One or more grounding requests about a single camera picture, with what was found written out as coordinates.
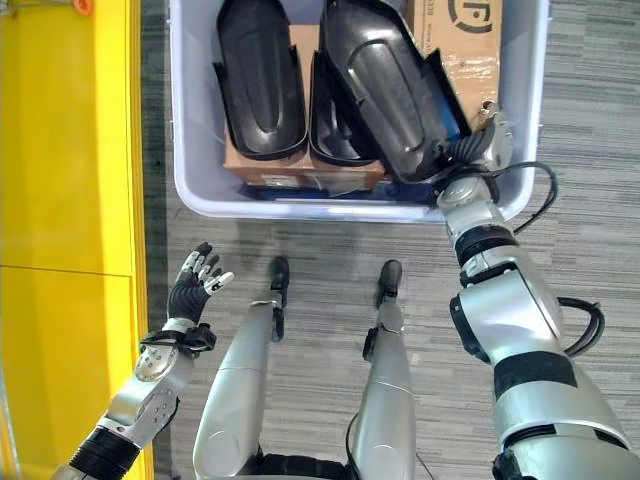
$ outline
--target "black plastic cover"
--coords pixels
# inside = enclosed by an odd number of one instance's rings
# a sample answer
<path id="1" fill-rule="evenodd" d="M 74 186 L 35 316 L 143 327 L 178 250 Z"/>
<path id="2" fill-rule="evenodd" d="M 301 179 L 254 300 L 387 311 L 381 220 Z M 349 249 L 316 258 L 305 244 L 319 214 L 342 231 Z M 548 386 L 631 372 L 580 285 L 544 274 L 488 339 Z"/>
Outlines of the black plastic cover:
<path id="1" fill-rule="evenodd" d="M 234 147 L 254 160 L 306 148 L 298 51 L 278 0 L 226 0 L 218 15 L 222 63 L 214 64 Z"/>
<path id="2" fill-rule="evenodd" d="M 327 0 L 321 43 L 394 177 L 424 181 L 444 168 L 435 146 L 471 134 L 440 53 L 426 59 L 398 12 L 379 0 Z"/>
<path id="3" fill-rule="evenodd" d="M 309 146 L 313 157 L 340 167 L 361 167 L 380 156 L 357 124 L 348 106 L 334 99 L 339 91 L 323 52 L 315 52 L 311 65 Z"/>

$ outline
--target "yellow panel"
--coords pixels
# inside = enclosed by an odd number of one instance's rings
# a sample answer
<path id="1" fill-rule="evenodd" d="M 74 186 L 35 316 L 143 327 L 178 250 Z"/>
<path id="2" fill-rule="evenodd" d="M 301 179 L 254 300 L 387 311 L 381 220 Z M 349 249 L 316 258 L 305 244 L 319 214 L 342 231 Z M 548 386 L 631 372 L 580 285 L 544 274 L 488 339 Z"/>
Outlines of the yellow panel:
<path id="1" fill-rule="evenodd" d="M 51 473 L 69 460 L 131 372 L 130 280 L 4 267 L 0 288 L 18 458 L 25 472 Z M 115 358 L 122 365 L 111 363 Z"/>
<path id="2" fill-rule="evenodd" d="M 95 3 L 90 17 L 64 6 L 0 19 L 2 265 L 133 274 L 128 7 Z"/>
<path id="3" fill-rule="evenodd" d="M 1 269 L 3 365 L 25 478 L 68 460 L 147 326 L 140 5 L 94 3 L 0 18 L 0 265 L 21 267 Z M 150 448 L 127 478 L 153 478 Z"/>

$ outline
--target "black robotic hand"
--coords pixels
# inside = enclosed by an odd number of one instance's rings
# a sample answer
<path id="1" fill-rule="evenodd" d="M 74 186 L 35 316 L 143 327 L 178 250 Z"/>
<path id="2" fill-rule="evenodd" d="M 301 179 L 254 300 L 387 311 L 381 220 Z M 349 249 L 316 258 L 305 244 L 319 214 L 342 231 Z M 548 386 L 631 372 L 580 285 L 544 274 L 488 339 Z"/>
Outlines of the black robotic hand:
<path id="1" fill-rule="evenodd" d="M 214 270 L 220 257 L 212 255 L 207 259 L 212 250 L 204 242 L 187 257 L 169 293 L 167 318 L 185 318 L 197 325 L 209 298 L 233 280 L 233 273 Z"/>
<path id="2" fill-rule="evenodd" d="M 233 273 L 214 270 L 220 257 L 207 257 L 213 249 L 207 242 L 201 244 L 185 260 L 176 284 L 167 301 L 167 323 L 162 330 L 151 332 L 140 345 L 175 346 L 197 357 L 200 352 L 213 350 L 216 336 L 206 323 L 200 322 L 209 298 L 233 280 Z"/>

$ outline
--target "white plastic bin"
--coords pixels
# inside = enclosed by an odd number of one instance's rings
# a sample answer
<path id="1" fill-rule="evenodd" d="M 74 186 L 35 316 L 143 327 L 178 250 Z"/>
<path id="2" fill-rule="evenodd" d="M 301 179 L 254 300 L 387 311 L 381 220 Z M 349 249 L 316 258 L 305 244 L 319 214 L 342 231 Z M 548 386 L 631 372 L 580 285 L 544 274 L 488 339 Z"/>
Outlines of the white plastic bin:
<path id="1" fill-rule="evenodd" d="M 313 24 L 322 0 L 282 0 L 291 23 Z M 437 209 L 393 202 L 256 201 L 224 167 L 225 115 L 212 63 L 220 60 L 216 18 L 222 0 L 171 0 L 171 93 L 174 175 L 178 195 L 208 217 L 314 219 L 394 223 L 441 222 Z M 533 161 L 538 142 L 549 0 L 504 0 L 500 103 L 513 128 L 514 163 Z M 507 218 L 528 203 L 534 171 L 500 179 Z"/>

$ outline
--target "black wire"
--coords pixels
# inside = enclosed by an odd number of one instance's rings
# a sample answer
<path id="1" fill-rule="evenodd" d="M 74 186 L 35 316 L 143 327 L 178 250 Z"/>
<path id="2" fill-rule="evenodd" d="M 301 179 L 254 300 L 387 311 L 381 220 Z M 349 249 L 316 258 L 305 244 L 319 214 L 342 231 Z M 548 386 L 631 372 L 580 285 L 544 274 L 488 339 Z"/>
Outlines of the black wire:
<path id="1" fill-rule="evenodd" d="M 558 303 L 563 307 L 575 308 L 587 312 L 590 316 L 589 324 L 584 333 L 573 345 L 564 351 L 568 357 L 582 355 L 598 343 L 598 340 L 600 340 L 604 332 L 605 318 L 602 310 L 600 310 L 600 305 L 569 297 L 558 297 Z"/>
<path id="2" fill-rule="evenodd" d="M 436 477 L 433 475 L 433 473 L 431 473 L 431 470 L 429 470 L 429 467 L 427 467 L 427 464 L 424 463 L 424 460 L 420 458 L 420 455 L 418 455 L 418 452 L 416 452 L 416 458 L 420 462 L 420 465 L 422 465 L 422 468 L 424 468 L 424 471 L 427 472 L 427 475 L 429 475 L 429 478 L 431 480 L 436 480 Z"/>
<path id="3" fill-rule="evenodd" d="M 362 478 L 360 476 L 360 470 L 358 470 L 356 461 L 354 460 L 353 455 L 351 454 L 351 447 L 349 446 L 349 437 L 351 436 L 351 428 L 353 427 L 353 424 L 355 423 L 356 418 L 358 418 L 357 413 L 351 418 L 351 421 L 349 422 L 349 426 L 347 427 L 347 434 L 344 437 L 344 446 L 345 446 L 345 449 L 347 450 L 347 460 L 349 461 L 349 465 L 353 467 L 353 476 L 355 477 L 356 480 L 360 480 Z M 429 478 L 431 480 L 436 480 L 436 477 L 433 475 L 433 473 L 431 473 L 431 470 L 429 470 L 429 467 L 424 462 L 424 460 L 422 460 L 420 455 L 418 455 L 418 452 L 416 452 L 416 458 L 420 462 L 420 465 L 422 465 L 422 468 L 424 468 L 424 471 L 427 472 L 427 475 L 429 475 Z"/>
<path id="4" fill-rule="evenodd" d="M 349 422 L 349 426 L 347 427 L 347 434 L 344 437 L 344 446 L 347 449 L 347 460 L 349 461 L 349 465 L 353 468 L 353 476 L 356 480 L 360 480 L 360 470 L 358 470 L 358 466 L 356 465 L 356 461 L 353 459 L 353 455 L 351 455 L 351 447 L 349 446 L 349 437 L 351 436 L 351 427 L 358 418 L 358 414 L 356 413 Z"/>
<path id="5" fill-rule="evenodd" d="M 518 235 L 525 229 L 529 228 L 535 221 L 540 219 L 540 217 L 544 215 L 547 212 L 547 210 L 551 208 L 551 206 L 554 204 L 554 202 L 558 198 L 558 191 L 559 191 L 558 178 L 556 176 L 556 173 L 553 171 L 553 169 L 549 165 L 542 162 L 523 162 L 523 163 L 514 163 L 513 165 L 509 165 L 508 167 L 502 168 L 500 170 L 494 170 L 491 172 L 475 172 L 475 171 L 464 172 L 463 171 L 457 175 L 454 174 L 453 177 L 451 177 L 450 179 L 447 179 L 447 185 L 451 185 L 453 181 L 460 180 L 461 178 L 473 178 L 473 177 L 497 178 L 500 175 L 511 172 L 513 170 L 521 170 L 524 168 L 539 168 L 540 170 L 544 170 L 547 173 L 547 175 L 549 175 L 549 193 L 547 194 L 546 200 L 544 201 L 542 206 L 538 209 L 538 211 L 533 215 L 531 215 L 529 220 L 527 220 L 522 225 L 520 225 L 519 227 L 513 230 L 513 233 Z"/>

